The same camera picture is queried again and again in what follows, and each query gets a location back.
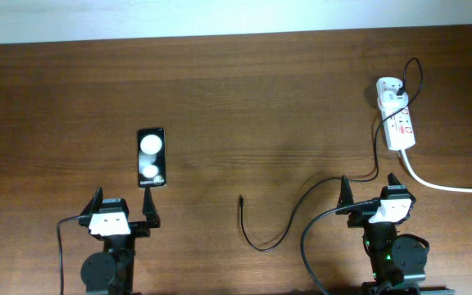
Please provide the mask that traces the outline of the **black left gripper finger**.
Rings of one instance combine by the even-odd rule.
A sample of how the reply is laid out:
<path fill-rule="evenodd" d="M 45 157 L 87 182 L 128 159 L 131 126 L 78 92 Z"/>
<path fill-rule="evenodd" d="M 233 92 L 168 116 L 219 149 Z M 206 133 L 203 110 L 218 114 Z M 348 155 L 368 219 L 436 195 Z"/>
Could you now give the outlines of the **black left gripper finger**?
<path fill-rule="evenodd" d="M 80 213 L 82 216 L 90 216 L 93 213 L 99 210 L 99 207 L 102 204 L 103 200 L 103 191 L 102 187 L 98 187 L 96 192 L 94 193 L 93 197 L 89 201 L 89 203 L 85 206 L 85 208 Z"/>
<path fill-rule="evenodd" d="M 146 187 L 144 189 L 142 213 L 146 218 L 146 222 L 149 228 L 161 227 L 161 219 L 152 200 L 152 193 L 150 187 Z"/>

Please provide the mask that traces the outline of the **black Samsung Galaxy flip phone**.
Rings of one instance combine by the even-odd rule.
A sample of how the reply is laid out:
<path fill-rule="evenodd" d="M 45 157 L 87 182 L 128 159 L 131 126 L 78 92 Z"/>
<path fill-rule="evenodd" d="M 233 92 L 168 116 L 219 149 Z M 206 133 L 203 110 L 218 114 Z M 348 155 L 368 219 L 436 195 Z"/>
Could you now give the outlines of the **black Samsung Galaxy flip phone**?
<path fill-rule="evenodd" d="M 162 127 L 137 132 L 140 188 L 166 186 L 166 133 Z"/>

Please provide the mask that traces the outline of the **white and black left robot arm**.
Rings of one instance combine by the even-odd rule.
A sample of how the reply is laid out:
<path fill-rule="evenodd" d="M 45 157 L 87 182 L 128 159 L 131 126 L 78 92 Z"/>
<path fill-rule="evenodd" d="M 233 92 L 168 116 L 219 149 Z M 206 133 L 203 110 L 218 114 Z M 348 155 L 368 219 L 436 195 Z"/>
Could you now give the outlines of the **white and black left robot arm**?
<path fill-rule="evenodd" d="M 134 292 L 135 243 L 161 226 L 150 188 L 144 189 L 142 213 L 144 220 L 130 221 L 126 200 L 105 199 L 101 187 L 82 210 L 79 225 L 103 243 L 103 249 L 90 255 L 81 266 L 80 277 L 87 294 Z"/>

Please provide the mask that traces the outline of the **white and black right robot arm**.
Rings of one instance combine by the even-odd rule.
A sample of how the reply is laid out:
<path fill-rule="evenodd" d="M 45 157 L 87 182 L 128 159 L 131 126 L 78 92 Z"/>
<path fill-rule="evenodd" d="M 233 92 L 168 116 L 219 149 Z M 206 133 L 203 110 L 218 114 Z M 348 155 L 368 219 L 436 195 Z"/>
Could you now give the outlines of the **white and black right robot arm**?
<path fill-rule="evenodd" d="M 338 214 L 347 215 L 349 228 L 362 228 L 363 247 L 370 259 L 374 280 L 361 285 L 363 294 L 454 294 L 446 287 L 420 288 L 425 281 L 429 242 L 413 234 L 399 234 L 397 226 L 410 218 L 416 198 L 394 174 L 379 197 L 364 202 L 353 199 L 350 181 L 341 179 Z"/>

